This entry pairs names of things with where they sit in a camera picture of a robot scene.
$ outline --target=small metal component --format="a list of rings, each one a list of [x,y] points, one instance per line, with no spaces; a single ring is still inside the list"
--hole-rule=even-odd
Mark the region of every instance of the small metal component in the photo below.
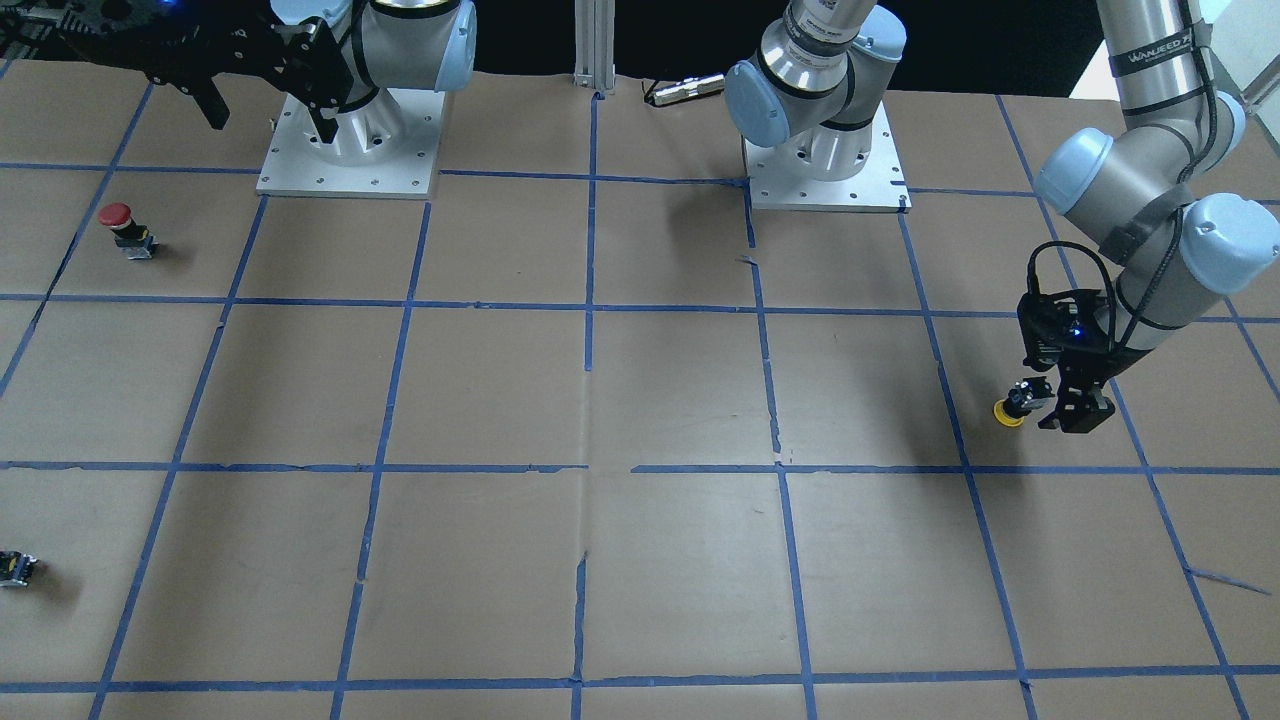
[[[24,588],[40,560],[14,550],[0,550],[0,588]]]
[[[134,222],[128,205],[115,202],[102,208],[97,214],[97,222],[115,234],[115,246],[129,260],[150,260],[155,254],[155,236],[146,225]]]
[[[707,77],[685,78],[675,85],[668,85],[662,90],[658,90],[658,85],[654,83],[654,86],[644,94],[644,101],[654,108],[666,108],[667,105],[696,100],[698,97],[710,97],[712,95],[717,95],[723,91],[724,74],[717,73]]]

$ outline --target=blue joint cap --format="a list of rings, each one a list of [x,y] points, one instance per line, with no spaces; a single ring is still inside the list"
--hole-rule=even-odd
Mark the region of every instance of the blue joint cap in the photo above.
[[[1217,99],[1221,100],[1222,104],[1226,105],[1226,109],[1231,111],[1231,143],[1226,146],[1226,152],[1222,152],[1222,156],[1219,158],[1217,163],[1213,163],[1213,165],[1207,169],[1216,168],[1219,163],[1225,160],[1226,156],[1231,154],[1231,151],[1240,146],[1240,141],[1244,140],[1244,128],[1249,124],[1249,118],[1244,114],[1244,105],[1240,105],[1239,100],[1231,97],[1221,90],[1217,91]]]
[[[1053,151],[1036,176],[1036,192],[1060,215],[1084,197],[1111,154],[1115,138],[1097,128],[1084,128]]]
[[[1280,256],[1280,220],[1239,195],[1210,195],[1188,208],[1178,251],[1210,291],[1240,292]]]
[[[435,76],[435,90],[449,92],[462,90],[471,82],[471,69],[476,63],[476,6],[463,0],[453,15],[449,42],[444,46],[440,72]]]
[[[897,15],[876,5],[858,31],[852,49],[886,63],[899,63],[906,49],[906,26]]]
[[[330,26],[351,10],[351,0],[271,0],[271,10],[296,26],[307,18],[324,18]]]
[[[742,60],[724,76],[724,101],[737,131],[751,143],[773,147],[791,137],[782,100],[760,68],[751,63]]]

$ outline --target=blue tape grid line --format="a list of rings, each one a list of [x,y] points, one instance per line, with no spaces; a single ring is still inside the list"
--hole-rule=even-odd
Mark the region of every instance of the blue tape grid line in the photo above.
[[[165,473],[371,473],[372,464],[337,465],[292,465],[292,464],[218,464],[218,462],[147,462],[147,461],[78,461],[78,460],[0,460],[0,470],[93,470],[93,471],[133,471]],[[383,465],[383,474],[554,474],[563,470],[586,470],[586,465],[449,465],[449,464],[397,464]],[[833,475],[957,475],[964,473],[960,465],[636,465],[631,474],[637,475],[680,475],[680,474],[764,474],[778,470],[788,475],[829,473]],[[1280,477],[1280,468],[1210,468],[1210,466],[1158,466],[1138,465],[970,465],[974,475],[1235,475],[1235,477]]]
[[[586,192],[586,307],[584,313],[582,331],[582,369],[588,373],[595,365],[595,218],[596,197],[599,182],[596,169],[600,147],[600,111],[599,104],[604,100],[604,94],[591,94],[591,145],[590,145],[590,181]]]
[[[1240,322],[1240,314],[1235,310],[1235,304],[1231,302],[1230,299],[1226,300],[1226,310],[1231,314],[1231,320],[1234,320],[1235,325],[1240,329],[1240,334],[1244,336],[1244,343],[1249,346],[1249,352],[1253,354],[1253,360],[1258,364],[1258,369],[1262,370],[1262,377],[1271,387],[1271,395],[1274,395],[1276,401],[1280,402],[1280,387],[1276,387],[1275,375],[1272,375],[1271,370],[1267,369],[1267,364],[1262,359],[1262,354],[1258,352],[1258,346],[1253,343],[1253,336],[1249,334],[1249,328]]]
[[[1021,639],[1018,635],[1018,625],[1014,620],[1012,605],[1009,601],[1009,592],[1005,587],[1004,573],[1000,569],[1000,557],[996,553],[996,543],[991,536],[991,527],[987,523],[987,512],[982,505],[982,493],[978,489],[978,480],[973,466],[969,462],[969,452],[965,448],[964,430],[960,427],[960,415],[956,411],[955,397],[951,393],[951,383],[947,379],[946,364],[942,359],[942,347],[938,343],[937,331],[933,327],[933,316],[929,313],[929,299],[924,291],[924,277],[920,274],[919,259],[911,243],[911,231],[906,224],[906,215],[899,214],[899,228],[902,231],[902,242],[906,246],[906,256],[911,263],[911,278],[915,282],[915,291],[920,299],[920,310],[924,318],[924,327],[929,336],[929,347],[933,351],[933,360],[938,368],[938,383],[942,386],[942,397],[946,401],[947,418],[951,421],[951,434],[955,438],[956,454],[960,457],[965,484],[969,488],[969,500],[973,505],[974,518],[978,521],[978,530],[982,534],[982,544],[987,552],[987,564],[991,568],[991,578],[995,583],[996,596],[1000,600],[1000,611],[1005,621],[1005,632],[1009,634],[1009,648],[1014,659],[1014,670],[1023,693],[1023,705],[1027,708],[1028,720],[1038,720],[1036,700],[1032,697],[1030,678],[1027,674],[1027,662],[1023,659]]]
[[[751,190],[742,186],[742,211],[746,222],[746,247],[755,250],[755,224],[751,222]],[[791,578],[791,605],[795,610],[796,646],[800,656],[800,684],[804,688],[805,716],[818,720],[818,693],[813,682],[813,661],[809,653],[809,624],[804,611],[804,588],[800,582],[800,555],[796,548],[795,515],[791,511],[791,487],[787,470],[782,465],[782,432],[778,423],[778,402],[773,384],[773,355],[769,352],[768,318],[764,311],[764,283],[760,266],[750,263],[751,287],[755,293],[755,319],[760,336],[760,366],[764,373],[764,398],[769,409],[769,438],[777,459],[773,471],[778,478],[778,502],[782,506],[782,533],[787,546],[787,573]]]
[[[1280,665],[1235,665],[1235,675],[1280,676]],[[1219,676],[1219,665],[1138,665],[1106,667],[1046,667],[1029,669],[1032,680],[1059,679],[1115,679],[1115,678],[1202,678]],[[817,673],[815,685],[852,684],[909,684],[909,683],[988,683],[1015,682],[1015,670],[938,670],[913,673]],[[767,675],[628,675],[602,678],[575,683],[572,678],[388,678],[351,680],[347,692],[371,691],[525,691],[571,689],[580,684],[589,688],[691,688],[691,687],[751,687],[800,685],[799,674]],[[172,680],[172,682],[113,682],[109,694],[116,693],[273,693],[273,692],[324,692],[332,693],[334,680]],[[97,683],[0,683],[0,694],[88,694],[96,692]]]
[[[45,300],[44,295],[32,292],[0,293],[0,301],[32,301]],[[223,297],[216,296],[169,296],[169,295],[69,295],[54,293],[47,297],[49,302],[137,302],[157,305],[221,305]],[[316,306],[316,307],[401,307],[403,301],[387,299],[342,299],[342,297],[237,297],[236,305],[289,305],[289,306]],[[415,300],[413,307],[436,307],[445,310],[527,310],[527,311],[561,311],[582,313],[590,309],[593,313],[722,313],[750,315],[758,309],[746,305],[625,305],[625,304],[584,304],[584,302],[490,302],[484,300]],[[778,306],[764,307],[767,315],[861,315],[861,316],[899,316],[919,318],[919,310],[906,307],[803,307]],[[1016,319],[1018,313],[1011,310],[931,310],[934,318],[966,318],[966,319]],[[1238,316],[1207,316],[1199,318],[1197,323],[1208,324],[1243,324],[1243,325],[1276,325],[1280,318],[1265,318],[1254,315]]]
[[[111,156],[111,164],[108,165],[106,173],[102,176],[101,182],[97,183],[97,191],[93,193],[93,199],[90,201],[88,208],[84,210],[84,215],[81,218],[79,227],[76,229],[76,234],[72,236],[70,243],[67,246],[67,252],[63,254],[61,263],[58,265],[58,270],[54,273],[52,279],[49,282],[49,288],[45,291],[44,299],[40,301],[40,306],[36,307],[36,313],[32,315],[31,322],[27,324],[26,332],[22,334],[22,340],[18,342],[18,348],[14,351],[13,357],[9,360],[8,368],[5,368],[4,375],[0,375],[0,397],[4,397],[5,391],[9,389],[9,383],[13,380],[13,374],[18,372],[18,364],[22,363],[23,355],[27,354],[27,347],[31,345],[31,338],[36,334],[36,327],[40,325],[41,318],[45,315],[45,307],[49,306],[49,299],[52,296],[54,290],[58,287],[58,282],[63,278],[63,273],[67,272],[67,266],[72,261],[72,255],[74,255],[76,249],[79,246],[81,238],[84,237],[84,232],[88,228],[90,220],[93,218],[93,211],[97,209],[97,204],[102,201],[102,195],[106,192],[106,186],[110,184],[111,177],[114,176],[114,168],[120,163],[120,158],[124,156],[124,149],[128,147],[129,140],[133,137],[133,131],[138,127],[138,120],[142,119],[142,110],[147,106],[147,100],[151,99],[151,88],[154,86],[147,85],[146,90],[142,91],[142,97],[138,100],[138,106],[133,110],[133,117],[129,118],[129,124],[124,129],[124,136],[120,138],[120,145],[115,149],[115,155]]]
[[[182,455],[187,448],[187,439],[191,437],[191,428],[196,421],[196,411],[200,409],[200,401],[205,395],[205,387],[209,384],[209,375],[214,369],[214,360],[218,356],[218,348],[221,346],[223,333],[227,329],[227,322],[230,318],[232,309],[236,306],[232,302],[232,299],[236,297],[236,292],[239,290],[241,281],[244,277],[244,268],[248,265],[248,258],[253,252],[253,242],[257,238],[257,231],[262,224],[262,215],[266,213],[266,197],[262,197],[257,204],[257,214],[253,217],[253,224],[250,228],[248,238],[244,241],[244,250],[241,252],[239,265],[236,268],[236,277],[232,279],[230,290],[227,291],[227,302],[223,304],[223,311],[219,316],[218,327],[214,328],[214,337],[209,343],[209,352],[205,355],[204,368],[200,370],[200,378],[196,380],[196,389],[192,392],[191,402],[187,406],[187,415],[182,423],[182,432],[178,434],[178,442],[173,450],[172,462],[174,465],[182,462]],[[133,573],[129,594],[124,601],[124,610],[120,612],[120,621],[116,625],[115,637],[111,641],[111,650],[108,652],[106,664],[102,667],[102,678],[99,680],[97,691],[93,693],[93,705],[88,714],[90,720],[97,720],[102,714],[102,703],[106,701],[108,687],[115,676],[115,666],[120,659],[120,651],[124,647],[124,638],[128,634],[129,623],[133,619],[133,610],[137,607],[138,596],[142,592],[142,583],[146,580],[147,568],[151,564],[151,555],[155,551],[156,539],[160,536],[160,524],[164,520],[165,509],[168,507],[169,497],[173,493],[173,486],[177,477],[178,471],[170,469],[165,474],[164,484],[160,488],[160,497],[156,500],[156,507],[151,515],[151,525],[147,528],[147,537],[142,544],[138,566]]]
[[[392,425],[396,419],[396,400],[399,395],[401,373],[404,368],[404,351],[413,319],[413,299],[417,295],[419,278],[422,273],[422,256],[426,254],[426,237],[431,225],[431,204],[422,205],[422,222],[419,227],[417,249],[413,252],[413,269],[410,273],[408,290],[404,291],[403,313],[401,315],[399,336],[396,340],[396,357],[392,361],[390,380],[387,388],[387,406],[383,413],[383,428],[378,437],[378,456],[374,459],[372,480],[369,487],[369,516],[360,542],[360,557],[356,565],[356,580],[351,588],[351,606],[347,611],[347,628],[343,633],[342,656],[338,661],[337,685],[333,691],[333,705],[329,710],[332,720],[342,717],[342,705],[346,697],[351,656],[356,647],[356,629],[360,624],[360,610],[365,597],[365,579],[369,577],[369,556],[374,544],[374,529],[378,521],[378,505],[381,497],[383,473],[387,465],[387,447],[390,443]]]
[[[1009,111],[1005,108],[1005,101],[1000,95],[997,95],[996,102],[1000,106],[1000,113],[1005,119],[1005,126],[1009,129],[1009,135],[1014,142],[1014,147],[1018,150],[1018,156],[1023,163],[1024,172],[1027,173],[1027,179],[1029,183],[1034,186],[1034,178],[1030,172],[1030,165],[1027,163],[1027,155],[1023,152],[1021,142],[1018,138],[1018,131],[1014,128],[1014,123],[1009,117]],[[1053,240],[1057,240],[1057,232],[1053,228],[1053,222],[1048,214],[1048,208],[1046,206],[1042,199],[1039,200],[1039,205],[1042,214],[1044,215],[1044,224],[1050,229],[1050,234],[1053,236]],[[1071,274],[1070,264],[1066,261],[1066,254],[1062,252],[1061,247],[1059,247],[1059,256],[1061,258],[1062,268],[1066,270],[1068,278],[1071,282],[1071,287],[1073,288],[1078,287],[1075,277],[1074,274]],[[1240,325],[1240,332],[1244,332],[1243,325]],[[1138,454],[1138,460],[1143,466],[1143,474],[1147,478],[1151,493],[1156,501],[1156,507],[1158,509],[1161,520],[1164,521],[1165,532],[1169,534],[1169,539],[1174,546],[1174,553],[1178,557],[1179,566],[1183,569],[1183,577],[1187,580],[1187,587],[1190,591],[1193,601],[1196,602],[1196,609],[1199,611],[1201,620],[1204,625],[1204,632],[1208,634],[1210,643],[1213,646],[1213,652],[1217,656],[1221,674],[1226,679],[1228,689],[1231,692],[1231,698],[1235,701],[1236,711],[1240,715],[1240,720],[1249,720],[1249,711],[1244,706],[1244,698],[1240,694],[1239,684],[1235,682],[1235,675],[1233,674],[1231,667],[1228,662],[1226,653],[1222,650],[1222,643],[1217,635],[1217,630],[1213,626],[1213,620],[1210,616],[1208,607],[1204,605],[1204,598],[1199,592],[1199,585],[1197,585],[1196,579],[1189,570],[1190,565],[1187,561],[1187,555],[1183,552],[1181,541],[1178,538],[1178,530],[1174,528],[1172,518],[1169,515],[1169,507],[1166,506],[1165,498],[1160,492],[1160,486],[1156,482],[1156,474],[1151,471],[1151,464],[1147,459],[1147,452],[1142,446],[1142,438],[1138,434],[1138,428],[1133,421],[1133,416],[1129,414],[1129,407],[1125,404],[1124,395],[1120,392],[1119,383],[1116,383],[1116,380],[1112,379],[1110,386],[1111,391],[1115,393],[1116,397],[1116,406],[1120,409],[1120,414],[1124,418],[1125,427],[1129,430],[1129,437],[1133,441],[1134,451]]]

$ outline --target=black cable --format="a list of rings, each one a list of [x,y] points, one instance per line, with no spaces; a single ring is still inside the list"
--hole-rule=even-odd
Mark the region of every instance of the black cable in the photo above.
[[[1097,252],[1078,242],[1070,242],[1066,240],[1051,240],[1046,243],[1042,243],[1039,247],[1032,251],[1032,256],[1027,260],[1027,292],[1033,296],[1041,295],[1039,277],[1036,273],[1036,259],[1039,256],[1041,252],[1048,250],[1050,247],[1070,247],[1071,250],[1079,250],[1089,260],[1093,260],[1094,265],[1097,265],[1098,274],[1102,275],[1102,287],[1107,296],[1107,306],[1111,310],[1108,313],[1110,322],[1107,323],[1107,354],[1110,355],[1111,352],[1115,351],[1115,346],[1112,345],[1112,342],[1115,342],[1116,337],[1116,313],[1115,313],[1116,288],[1115,283],[1111,281],[1111,273],[1107,272],[1106,264],[1102,263],[1102,258],[1100,258]]]
[[[1188,28],[1194,28],[1196,20],[1192,18],[1190,3],[1188,0],[1179,0],[1178,9],[1181,14],[1183,24]],[[1208,135],[1204,137],[1204,146],[1201,147],[1201,151],[1197,152],[1187,167],[1183,168],[1183,172],[1178,174],[1179,184],[1190,179],[1192,174],[1196,173],[1196,168],[1199,167],[1206,158],[1208,158],[1213,145],[1217,142],[1217,92],[1213,87],[1213,78],[1208,74],[1208,64],[1204,61],[1204,50],[1196,47],[1192,54],[1196,61],[1196,72],[1199,74],[1201,83],[1204,86],[1204,100],[1208,104]],[[1156,272],[1151,275],[1151,282],[1147,283],[1147,290],[1142,293],[1142,301],[1139,301],[1138,306],[1133,309],[1133,314],[1129,316],[1129,323],[1124,331],[1124,337],[1117,345],[1115,345],[1114,352],[1120,352],[1129,345],[1129,340],[1133,337],[1134,331],[1138,329],[1138,323],[1142,322],[1147,305],[1151,302],[1151,299],[1155,297],[1156,291],[1160,290],[1160,283],[1165,279],[1165,272],[1174,261],[1174,254],[1181,243],[1183,228],[1187,219],[1185,213],[1185,208],[1179,208],[1174,214],[1174,237],[1170,240],[1169,249],[1165,251],[1165,256],[1160,260],[1160,265],[1156,266]],[[1112,309],[1112,319],[1114,314],[1115,309]]]

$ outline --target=red emergency stop button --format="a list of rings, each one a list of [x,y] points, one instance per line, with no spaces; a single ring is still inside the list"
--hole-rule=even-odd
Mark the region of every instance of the red emergency stop button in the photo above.
[[[124,202],[114,202],[102,208],[97,213],[97,222],[102,223],[109,228],[120,228],[129,224],[133,218],[133,211]]]

